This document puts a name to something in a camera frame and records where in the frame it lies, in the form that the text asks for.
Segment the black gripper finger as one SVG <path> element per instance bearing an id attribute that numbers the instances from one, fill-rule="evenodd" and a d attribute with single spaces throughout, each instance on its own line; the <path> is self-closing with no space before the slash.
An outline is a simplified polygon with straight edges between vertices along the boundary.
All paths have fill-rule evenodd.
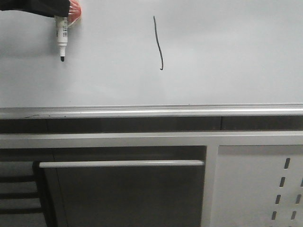
<path id="1" fill-rule="evenodd" d="M 0 0 L 1 11 L 23 11 L 45 17 L 67 17 L 69 0 Z"/>

